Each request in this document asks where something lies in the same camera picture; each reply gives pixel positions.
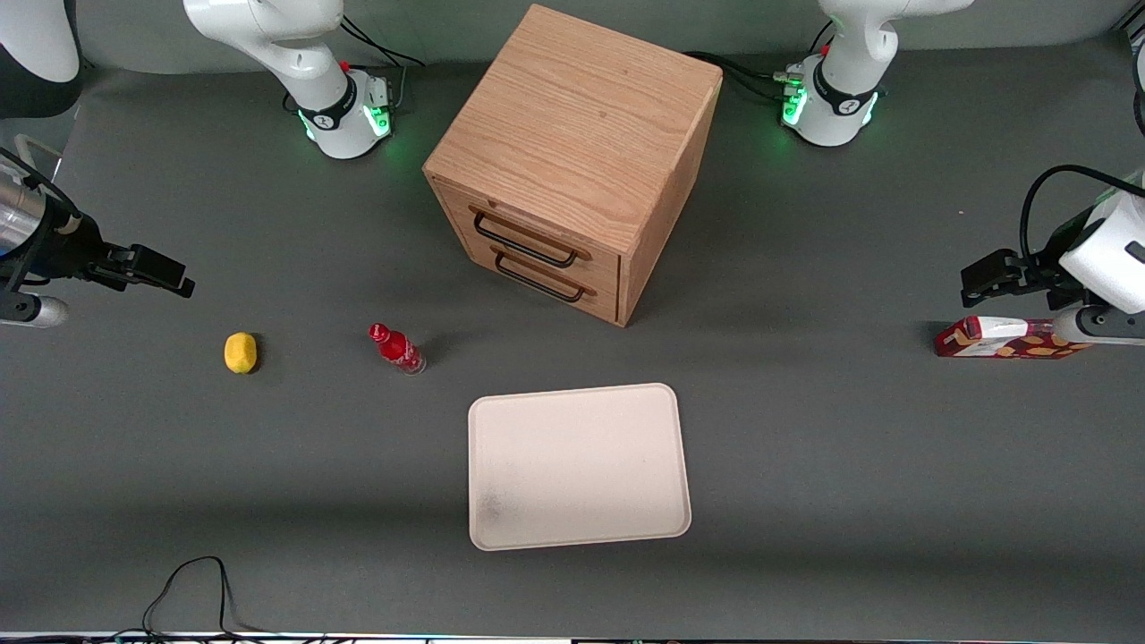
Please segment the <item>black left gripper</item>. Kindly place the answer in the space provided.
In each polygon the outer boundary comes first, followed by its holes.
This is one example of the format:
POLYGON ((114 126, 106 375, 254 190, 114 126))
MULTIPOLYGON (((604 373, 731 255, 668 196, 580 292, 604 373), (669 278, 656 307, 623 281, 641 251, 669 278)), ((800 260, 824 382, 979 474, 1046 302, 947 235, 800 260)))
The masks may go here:
POLYGON ((1082 236, 1093 209, 1083 209, 1066 223, 1059 225, 1039 252, 1030 252, 1030 212, 1022 211, 1019 223, 1020 253, 993 251, 961 270, 961 303, 965 309, 988 299, 1022 294, 1022 261, 1026 283, 1033 291, 1047 291, 1051 311, 1066 309, 1072 304, 1085 304, 1087 289, 1063 269, 1060 260, 1082 236))

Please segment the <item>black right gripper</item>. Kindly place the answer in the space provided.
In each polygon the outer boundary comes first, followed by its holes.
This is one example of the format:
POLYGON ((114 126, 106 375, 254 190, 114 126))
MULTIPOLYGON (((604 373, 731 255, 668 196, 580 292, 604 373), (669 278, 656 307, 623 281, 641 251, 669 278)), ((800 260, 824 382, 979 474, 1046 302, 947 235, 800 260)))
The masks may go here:
POLYGON ((184 264, 151 248, 133 244, 131 270, 126 270, 123 257, 127 248, 106 243, 90 215, 82 215, 76 225, 71 225, 71 220, 65 209, 45 209, 44 221, 49 223, 49 233, 35 254, 37 283, 73 278, 110 289, 147 285, 184 299, 194 294, 196 283, 187 277, 184 264))

